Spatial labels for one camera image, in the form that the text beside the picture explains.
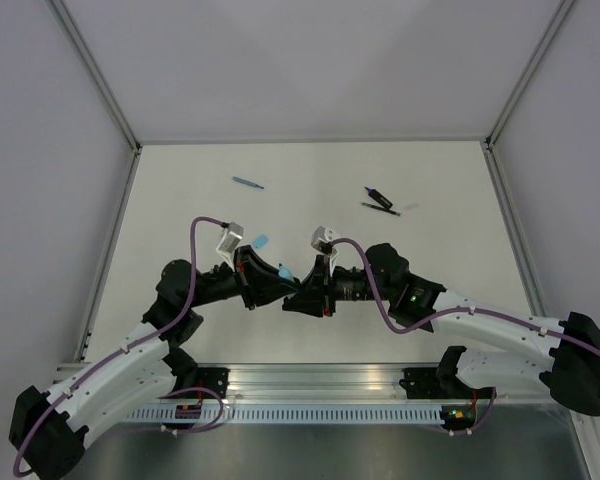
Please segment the light blue highlighter body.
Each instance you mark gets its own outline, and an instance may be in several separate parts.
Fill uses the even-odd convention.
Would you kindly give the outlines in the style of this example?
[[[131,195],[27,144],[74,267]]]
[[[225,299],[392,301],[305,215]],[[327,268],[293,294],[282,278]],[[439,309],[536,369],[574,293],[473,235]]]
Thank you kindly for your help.
[[[291,270],[282,263],[278,264],[278,276],[292,283],[295,283],[297,281],[296,277],[292,274]]]

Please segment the light blue highlighter cap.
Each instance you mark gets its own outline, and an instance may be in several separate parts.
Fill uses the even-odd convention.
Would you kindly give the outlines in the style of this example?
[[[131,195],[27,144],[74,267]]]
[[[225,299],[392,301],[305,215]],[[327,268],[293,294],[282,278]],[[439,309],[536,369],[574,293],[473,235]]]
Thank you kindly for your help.
[[[263,248],[269,242],[269,237],[265,234],[261,234],[256,237],[252,242],[252,247],[256,250]]]

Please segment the green pen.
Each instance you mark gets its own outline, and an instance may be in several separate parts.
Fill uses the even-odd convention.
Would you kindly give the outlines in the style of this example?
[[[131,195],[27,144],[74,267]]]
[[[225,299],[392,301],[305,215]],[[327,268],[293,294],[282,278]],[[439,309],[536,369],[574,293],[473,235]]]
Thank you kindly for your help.
[[[367,203],[367,202],[360,202],[360,205],[362,205],[363,207],[375,210],[375,211],[379,211],[379,212],[383,212],[383,213],[395,216],[395,217],[400,217],[401,216],[400,212],[397,212],[397,211],[394,211],[392,209],[385,208],[385,207],[382,207],[382,206],[379,206],[379,205],[374,205],[374,204]]]

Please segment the purple black highlighter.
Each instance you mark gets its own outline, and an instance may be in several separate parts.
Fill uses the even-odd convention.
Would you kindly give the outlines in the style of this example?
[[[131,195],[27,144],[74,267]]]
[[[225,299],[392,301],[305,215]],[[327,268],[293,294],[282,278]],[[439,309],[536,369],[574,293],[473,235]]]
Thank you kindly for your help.
[[[374,200],[380,207],[385,210],[391,210],[393,207],[393,203],[388,200],[383,194],[381,194],[378,190],[371,187],[364,187],[367,195]]]

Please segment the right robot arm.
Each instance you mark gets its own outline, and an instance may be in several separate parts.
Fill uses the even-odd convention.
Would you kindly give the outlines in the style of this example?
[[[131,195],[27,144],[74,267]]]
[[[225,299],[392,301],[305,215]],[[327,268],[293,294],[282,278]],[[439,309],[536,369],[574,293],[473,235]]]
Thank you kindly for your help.
[[[582,313],[565,319],[526,316],[481,304],[413,274],[388,243],[360,253],[362,269],[331,267],[324,255],[283,302],[284,310],[330,316],[339,301],[375,301],[395,334],[418,329],[496,348],[479,353],[449,347],[435,373],[437,388],[456,397],[467,389],[547,391],[560,405],[600,417],[600,329]]]

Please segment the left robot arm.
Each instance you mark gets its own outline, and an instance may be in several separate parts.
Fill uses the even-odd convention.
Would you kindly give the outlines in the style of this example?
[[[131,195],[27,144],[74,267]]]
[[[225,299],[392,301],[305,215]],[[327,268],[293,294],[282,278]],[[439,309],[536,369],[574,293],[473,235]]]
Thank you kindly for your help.
[[[201,378],[182,346],[203,322],[194,307],[243,299],[254,309],[294,294],[300,282],[240,247],[230,264],[201,273],[194,259],[167,264],[157,297],[141,322],[103,358],[45,389],[31,386],[16,399],[9,440],[14,475],[61,479],[113,425],[154,400],[193,398],[224,404],[219,389]]]

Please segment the blue pen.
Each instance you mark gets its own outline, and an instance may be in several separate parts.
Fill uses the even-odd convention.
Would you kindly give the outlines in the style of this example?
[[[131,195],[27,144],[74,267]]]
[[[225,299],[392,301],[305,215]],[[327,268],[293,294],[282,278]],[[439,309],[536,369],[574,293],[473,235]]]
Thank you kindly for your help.
[[[231,179],[234,182],[238,183],[238,184],[241,184],[241,185],[244,185],[244,186],[248,186],[250,188],[254,188],[254,189],[258,189],[258,190],[264,190],[265,189],[265,187],[262,186],[262,185],[260,185],[259,183],[256,183],[256,182],[253,182],[251,180],[247,180],[247,179],[244,179],[244,178],[241,178],[241,177],[238,177],[238,176],[232,176]]]

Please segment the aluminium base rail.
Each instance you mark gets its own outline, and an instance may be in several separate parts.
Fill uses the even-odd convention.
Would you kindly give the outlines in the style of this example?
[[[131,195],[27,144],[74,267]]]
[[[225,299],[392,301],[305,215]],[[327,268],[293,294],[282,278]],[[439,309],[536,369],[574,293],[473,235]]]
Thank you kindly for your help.
[[[390,403],[406,399],[407,385],[435,376],[434,363],[203,364],[202,384],[230,402]]]

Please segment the left aluminium frame post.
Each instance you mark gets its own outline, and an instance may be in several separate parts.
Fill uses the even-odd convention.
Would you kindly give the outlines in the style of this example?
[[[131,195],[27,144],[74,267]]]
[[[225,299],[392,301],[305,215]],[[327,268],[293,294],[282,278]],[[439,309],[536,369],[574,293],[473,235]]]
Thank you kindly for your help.
[[[95,87],[104,107],[134,155],[141,150],[141,142],[133,131],[126,115],[106,80],[91,48],[67,3],[62,0],[46,0],[45,4],[67,38],[77,59]]]

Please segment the aluminium frame post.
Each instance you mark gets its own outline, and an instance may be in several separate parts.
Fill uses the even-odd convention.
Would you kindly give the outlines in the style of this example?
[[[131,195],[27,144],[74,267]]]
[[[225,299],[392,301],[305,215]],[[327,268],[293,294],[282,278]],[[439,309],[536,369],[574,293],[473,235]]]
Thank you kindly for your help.
[[[104,107],[134,155],[141,150],[141,142],[133,131],[126,115],[106,80],[91,48],[67,3],[62,0],[46,0],[45,4],[67,38],[77,59],[95,87]]]
[[[558,2],[546,27],[543,29],[539,40],[536,42],[530,57],[526,61],[521,74],[518,76],[508,95],[504,106],[498,114],[488,135],[485,137],[484,145],[487,150],[491,151],[502,136],[515,109],[522,100],[523,95],[530,86],[550,48],[577,4],[577,0],[560,0]]]

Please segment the right aluminium frame post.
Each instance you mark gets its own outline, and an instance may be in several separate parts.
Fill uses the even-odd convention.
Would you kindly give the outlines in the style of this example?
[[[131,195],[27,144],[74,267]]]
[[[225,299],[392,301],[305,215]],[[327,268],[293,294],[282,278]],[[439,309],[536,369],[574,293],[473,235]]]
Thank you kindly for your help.
[[[560,0],[558,2],[546,27],[543,29],[539,40],[536,42],[530,57],[526,61],[521,74],[518,76],[508,95],[504,106],[498,114],[488,135],[485,137],[484,145],[487,150],[491,151],[502,136],[515,109],[522,100],[523,95],[530,86],[550,48],[577,4],[577,0]]]

